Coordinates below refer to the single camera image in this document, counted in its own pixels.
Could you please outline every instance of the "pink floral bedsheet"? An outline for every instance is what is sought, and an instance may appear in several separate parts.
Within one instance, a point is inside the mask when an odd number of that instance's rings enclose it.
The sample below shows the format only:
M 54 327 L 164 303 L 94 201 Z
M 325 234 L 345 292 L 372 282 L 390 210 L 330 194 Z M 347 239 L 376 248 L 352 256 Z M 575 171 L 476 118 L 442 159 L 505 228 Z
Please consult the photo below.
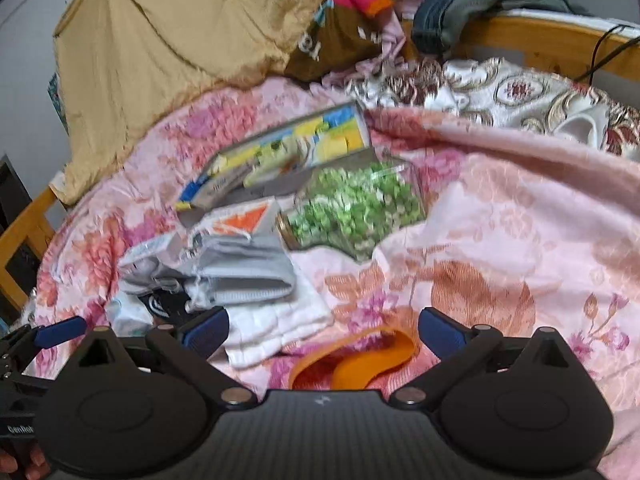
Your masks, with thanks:
M 82 199 L 52 241 L 38 274 L 36 322 L 79 314 L 89 326 L 105 324 L 118 258 L 133 244 L 180 228 L 172 203 L 216 150 L 330 103 L 329 94 L 272 78 L 248 92 L 204 94 L 161 121 L 121 171 Z M 464 324 L 488 322 L 507 335 L 555 326 L 612 409 L 637 406 L 640 165 L 416 108 L 374 110 L 369 126 L 375 145 L 415 163 L 427 221 L 390 236 L 364 264 L 328 248 L 293 254 L 334 310 L 335 324 L 249 370 L 212 364 L 261 393 L 283 387 L 300 356 L 324 341 L 390 319 L 411 325 L 433 305 Z M 37 373 L 55 376 L 74 345 L 41 352 Z M 372 386 L 388 394 L 435 362 L 423 347 Z M 324 387 L 327 377 L 317 370 L 308 386 Z M 630 464 L 638 460 L 634 449 L 625 454 Z M 616 462 L 605 460 L 603 471 L 631 478 Z

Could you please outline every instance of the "yellow cloth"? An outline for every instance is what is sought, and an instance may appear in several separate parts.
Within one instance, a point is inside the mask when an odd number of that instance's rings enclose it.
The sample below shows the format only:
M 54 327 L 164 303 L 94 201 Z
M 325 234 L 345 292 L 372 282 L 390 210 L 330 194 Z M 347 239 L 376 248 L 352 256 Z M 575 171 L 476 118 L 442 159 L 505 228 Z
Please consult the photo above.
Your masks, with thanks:
M 283 72 L 313 12 L 314 0 L 73 0 L 54 32 L 72 153 L 60 200 L 204 91 Z

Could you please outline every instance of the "colorful blanket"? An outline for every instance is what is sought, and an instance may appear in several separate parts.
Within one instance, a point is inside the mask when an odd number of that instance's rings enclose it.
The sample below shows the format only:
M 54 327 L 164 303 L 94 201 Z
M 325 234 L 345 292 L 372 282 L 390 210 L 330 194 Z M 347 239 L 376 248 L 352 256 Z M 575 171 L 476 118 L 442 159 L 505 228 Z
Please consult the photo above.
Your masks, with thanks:
M 89 326 L 105 324 L 118 258 L 178 227 L 171 204 L 216 150 L 330 100 L 272 78 L 247 92 L 204 94 L 153 127 L 123 170 L 88 193 L 52 241 L 38 275 L 36 322 L 79 314 Z M 372 110 L 369 123 L 375 145 L 416 165 L 427 221 L 392 235 L 361 265 L 327 248 L 294 254 L 334 310 L 335 324 L 249 370 L 212 364 L 261 394 L 283 387 L 297 360 L 322 342 L 389 320 L 411 326 L 433 305 L 462 323 L 488 322 L 507 335 L 553 325 L 612 409 L 635 406 L 640 166 L 578 144 L 417 108 Z M 36 372 L 55 376 L 76 344 L 41 352 Z M 423 346 L 407 366 L 371 387 L 388 394 L 435 362 Z M 316 370 L 306 384 L 324 387 L 327 374 Z M 637 451 L 633 446 L 626 458 L 637 461 Z M 617 463 L 607 459 L 603 471 L 631 478 L 616 472 Z

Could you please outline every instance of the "blue gripper pad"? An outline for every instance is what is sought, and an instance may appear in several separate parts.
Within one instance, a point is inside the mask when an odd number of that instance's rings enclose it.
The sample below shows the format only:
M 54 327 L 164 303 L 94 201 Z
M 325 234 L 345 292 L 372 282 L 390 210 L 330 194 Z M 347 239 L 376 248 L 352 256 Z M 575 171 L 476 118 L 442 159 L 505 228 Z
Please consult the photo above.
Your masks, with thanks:
M 213 355 L 229 335 L 229 314 L 223 308 L 220 311 L 206 317 L 193 328 L 183 326 L 182 346 L 190 348 L 203 359 Z
M 33 342 L 40 348 L 53 348 L 65 341 L 71 341 L 86 332 L 86 321 L 80 316 L 73 316 L 49 326 L 41 326 Z
M 421 341 L 440 359 L 455 354 L 466 345 L 465 333 L 425 308 L 418 318 Z

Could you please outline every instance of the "metal pin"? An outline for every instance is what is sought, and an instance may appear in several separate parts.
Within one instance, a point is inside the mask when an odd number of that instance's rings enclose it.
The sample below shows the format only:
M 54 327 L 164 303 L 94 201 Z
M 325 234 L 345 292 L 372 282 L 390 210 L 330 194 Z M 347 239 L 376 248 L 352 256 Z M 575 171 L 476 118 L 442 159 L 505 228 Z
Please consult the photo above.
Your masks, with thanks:
M 253 394 L 246 388 L 227 388 L 222 392 L 220 397 L 227 404 L 238 405 L 249 402 L 253 397 Z
M 420 388 L 414 388 L 413 386 L 400 388 L 396 391 L 395 395 L 396 400 L 408 405 L 418 404 L 427 398 L 427 394 L 424 391 Z

